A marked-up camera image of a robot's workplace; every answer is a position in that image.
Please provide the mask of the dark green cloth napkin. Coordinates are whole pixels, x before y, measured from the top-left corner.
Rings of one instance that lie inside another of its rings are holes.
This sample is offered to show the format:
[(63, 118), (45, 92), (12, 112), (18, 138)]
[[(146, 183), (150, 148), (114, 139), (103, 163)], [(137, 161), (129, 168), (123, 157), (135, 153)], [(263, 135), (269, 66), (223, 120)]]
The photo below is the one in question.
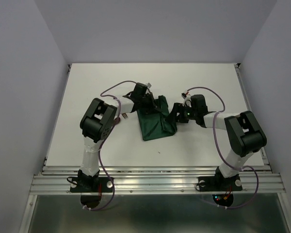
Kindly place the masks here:
[(161, 109), (161, 112), (146, 114), (144, 110), (138, 110), (142, 139), (150, 141), (164, 137), (173, 136), (177, 132), (176, 123), (169, 123), (165, 119), (169, 115), (167, 99), (164, 95), (158, 96), (155, 103)]

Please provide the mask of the brown wooden spoon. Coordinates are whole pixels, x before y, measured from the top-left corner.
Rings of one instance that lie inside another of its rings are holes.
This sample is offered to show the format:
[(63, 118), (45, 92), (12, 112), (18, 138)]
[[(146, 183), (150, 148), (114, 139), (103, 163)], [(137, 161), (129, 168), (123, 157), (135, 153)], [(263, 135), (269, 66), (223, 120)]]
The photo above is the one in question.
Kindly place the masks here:
[(114, 121), (113, 121), (113, 125), (116, 126), (121, 122), (121, 118), (117, 117)]

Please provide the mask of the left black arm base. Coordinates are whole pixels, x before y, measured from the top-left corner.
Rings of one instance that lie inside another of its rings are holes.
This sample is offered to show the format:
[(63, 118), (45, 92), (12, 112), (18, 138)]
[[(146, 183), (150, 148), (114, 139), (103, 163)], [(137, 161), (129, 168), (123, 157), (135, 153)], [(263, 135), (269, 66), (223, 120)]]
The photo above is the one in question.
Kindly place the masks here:
[(94, 176), (85, 175), (81, 170), (77, 177), (67, 177), (71, 193), (112, 193), (113, 177), (101, 177), (99, 172)]

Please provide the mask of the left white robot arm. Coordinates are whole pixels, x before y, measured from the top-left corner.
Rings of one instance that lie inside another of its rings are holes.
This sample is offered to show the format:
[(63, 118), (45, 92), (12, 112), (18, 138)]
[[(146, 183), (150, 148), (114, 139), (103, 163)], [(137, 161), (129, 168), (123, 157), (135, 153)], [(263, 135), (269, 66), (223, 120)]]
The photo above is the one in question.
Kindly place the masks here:
[(133, 113), (138, 110), (145, 114), (160, 112), (150, 91), (151, 84), (137, 83), (134, 89), (123, 96), (109, 94), (108, 91), (124, 84), (120, 82), (103, 91), (99, 98), (94, 98), (80, 122), (84, 139), (84, 151), (78, 176), (83, 177), (81, 185), (87, 191), (94, 191), (98, 187), (99, 157), (102, 145), (108, 138), (115, 120), (123, 114)]

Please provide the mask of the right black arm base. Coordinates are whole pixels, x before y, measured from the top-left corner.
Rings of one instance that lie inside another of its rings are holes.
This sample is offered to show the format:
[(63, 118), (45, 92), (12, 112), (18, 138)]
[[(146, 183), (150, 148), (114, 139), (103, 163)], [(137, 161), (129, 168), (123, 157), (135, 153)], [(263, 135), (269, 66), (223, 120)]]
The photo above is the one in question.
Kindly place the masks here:
[(242, 191), (242, 182), (239, 174), (224, 178), (219, 169), (213, 176), (199, 176), (195, 189), (200, 192)]

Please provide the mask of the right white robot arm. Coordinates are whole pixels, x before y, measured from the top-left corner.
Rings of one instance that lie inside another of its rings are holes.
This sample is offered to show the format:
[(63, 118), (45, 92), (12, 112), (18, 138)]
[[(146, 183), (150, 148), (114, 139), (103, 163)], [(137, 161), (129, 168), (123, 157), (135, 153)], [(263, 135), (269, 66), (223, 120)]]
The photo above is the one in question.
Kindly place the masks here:
[[(267, 144), (267, 137), (251, 111), (239, 114), (210, 112), (203, 95), (187, 95), (183, 103), (174, 103), (171, 113), (165, 119), (168, 123), (196, 122), (202, 128), (212, 128), (215, 146), (223, 163), (213, 183), (218, 189), (231, 184), (231, 177), (239, 174), (246, 161)], [(223, 157), (220, 152), (216, 130), (224, 130), (230, 143), (230, 152)]]

